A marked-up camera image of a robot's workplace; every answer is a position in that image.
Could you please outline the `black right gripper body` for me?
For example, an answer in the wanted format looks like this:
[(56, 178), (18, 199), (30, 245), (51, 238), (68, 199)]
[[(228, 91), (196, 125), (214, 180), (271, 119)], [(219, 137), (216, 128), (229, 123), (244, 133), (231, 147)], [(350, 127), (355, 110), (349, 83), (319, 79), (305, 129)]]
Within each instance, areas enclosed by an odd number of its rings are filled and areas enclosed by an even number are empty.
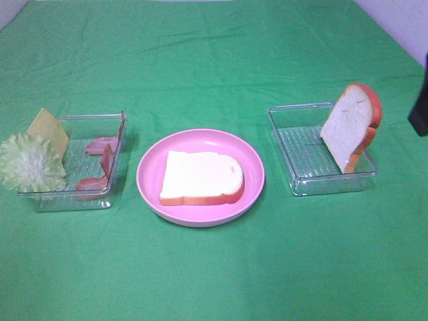
[(428, 113), (428, 104), (427, 104), (427, 58), (425, 58), (425, 73), (424, 79), (421, 86), (419, 95), (414, 103), (412, 110), (408, 115), (408, 121), (412, 125), (413, 129), (419, 136), (427, 136), (428, 126), (427, 126), (427, 113)]

